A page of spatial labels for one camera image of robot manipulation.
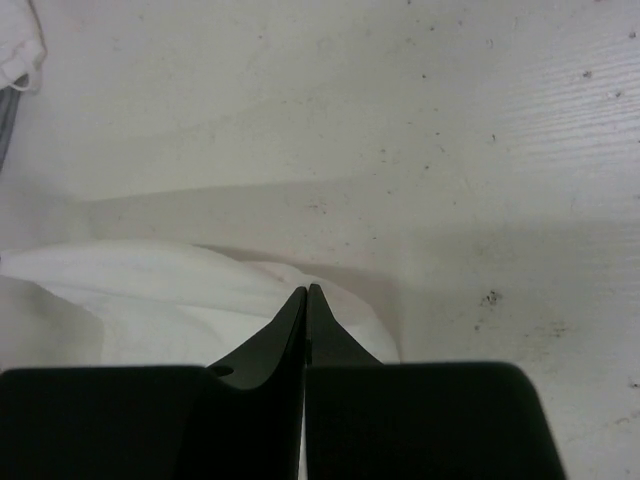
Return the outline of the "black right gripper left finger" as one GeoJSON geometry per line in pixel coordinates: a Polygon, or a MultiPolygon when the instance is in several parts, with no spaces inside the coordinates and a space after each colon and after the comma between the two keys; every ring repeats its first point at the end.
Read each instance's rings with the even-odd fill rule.
{"type": "Polygon", "coordinates": [[[5,479],[294,479],[306,291],[208,366],[13,369],[5,479]]]}

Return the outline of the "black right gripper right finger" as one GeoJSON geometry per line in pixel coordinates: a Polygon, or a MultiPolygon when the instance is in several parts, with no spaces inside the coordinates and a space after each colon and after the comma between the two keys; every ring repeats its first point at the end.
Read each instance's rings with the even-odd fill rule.
{"type": "Polygon", "coordinates": [[[562,479],[536,389],[504,362],[384,364],[307,296],[312,479],[562,479]]]}

